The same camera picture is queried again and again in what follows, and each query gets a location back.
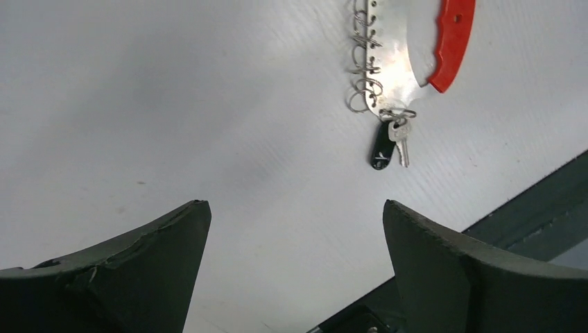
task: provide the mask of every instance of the key fob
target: key fob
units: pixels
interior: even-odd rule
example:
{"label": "key fob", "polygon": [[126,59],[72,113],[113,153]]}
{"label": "key fob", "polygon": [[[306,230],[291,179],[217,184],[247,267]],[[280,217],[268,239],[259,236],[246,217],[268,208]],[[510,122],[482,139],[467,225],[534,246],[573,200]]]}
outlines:
{"label": "key fob", "polygon": [[390,141],[390,137],[388,136],[389,126],[390,122],[385,121],[381,124],[380,129],[378,129],[370,160],[372,168],[376,170],[384,170],[389,165],[394,148],[396,147],[396,142]]}

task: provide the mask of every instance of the key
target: key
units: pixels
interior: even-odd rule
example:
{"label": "key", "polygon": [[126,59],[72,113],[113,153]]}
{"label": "key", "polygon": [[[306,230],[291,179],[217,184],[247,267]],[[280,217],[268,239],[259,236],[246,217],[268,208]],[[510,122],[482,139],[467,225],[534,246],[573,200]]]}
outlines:
{"label": "key", "polygon": [[389,125],[389,121],[384,121],[376,136],[374,149],[372,150],[372,159],[370,161],[372,168],[376,170],[384,170],[389,165],[392,154],[394,153],[394,147],[396,147],[396,142],[390,141],[389,138]]}
{"label": "key", "polygon": [[406,139],[412,129],[413,128],[410,126],[410,121],[408,119],[396,121],[388,126],[388,137],[390,138],[390,141],[396,142],[398,154],[400,155],[400,164],[405,168],[408,168],[409,164]]}

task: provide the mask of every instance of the key ring organizer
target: key ring organizer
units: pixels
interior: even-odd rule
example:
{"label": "key ring organizer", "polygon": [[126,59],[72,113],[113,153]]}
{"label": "key ring organizer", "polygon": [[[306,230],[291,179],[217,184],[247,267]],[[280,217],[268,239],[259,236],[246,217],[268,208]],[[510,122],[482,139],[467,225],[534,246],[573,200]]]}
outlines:
{"label": "key ring organizer", "polygon": [[[363,8],[358,8],[358,2],[354,0],[355,68],[351,70],[358,78],[353,82],[354,93],[348,106],[352,112],[370,111],[382,120],[372,154],[372,167],[382,170],[389,164],[396,146],[387,134],[390,123],[404,126],[417,116],[408,109],[412,101],[446,92],[456,78],[472,30],[476,0],[441,0],[435,48],[437,67],[422,87],[408,55],[410,0],[369,0],[364,1]],[[364,108],[352,105],[359,96]]]}

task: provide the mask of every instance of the red handle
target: red handle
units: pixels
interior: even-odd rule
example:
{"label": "red handle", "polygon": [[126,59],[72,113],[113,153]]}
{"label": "red handle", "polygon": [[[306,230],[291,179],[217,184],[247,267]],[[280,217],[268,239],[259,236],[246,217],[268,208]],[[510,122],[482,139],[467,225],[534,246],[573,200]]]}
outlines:
{"label": "red handle", "polygon": [[474,23],[476,0],[442,0],[437,18],[439,37],[435,57],[437,69],[429,78],[437,91],[445,92],[458,75]]}

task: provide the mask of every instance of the tabletop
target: tabletop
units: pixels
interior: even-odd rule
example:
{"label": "tabletop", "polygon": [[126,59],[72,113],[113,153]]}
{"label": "tabletop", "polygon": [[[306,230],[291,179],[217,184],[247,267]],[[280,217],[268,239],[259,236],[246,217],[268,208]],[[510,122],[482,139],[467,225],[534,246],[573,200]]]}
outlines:
{"label": "tabletop", "polygon": [[[411,6],[423,82],[440,1]],[[461,231],[588,148],[586,16],[478,0],[455,82],[412,104],[410,168],[375,171],[350,0],[2,1],[0,268],[209,200],[185,332],[305,332],[393,275],[386,199]]]}

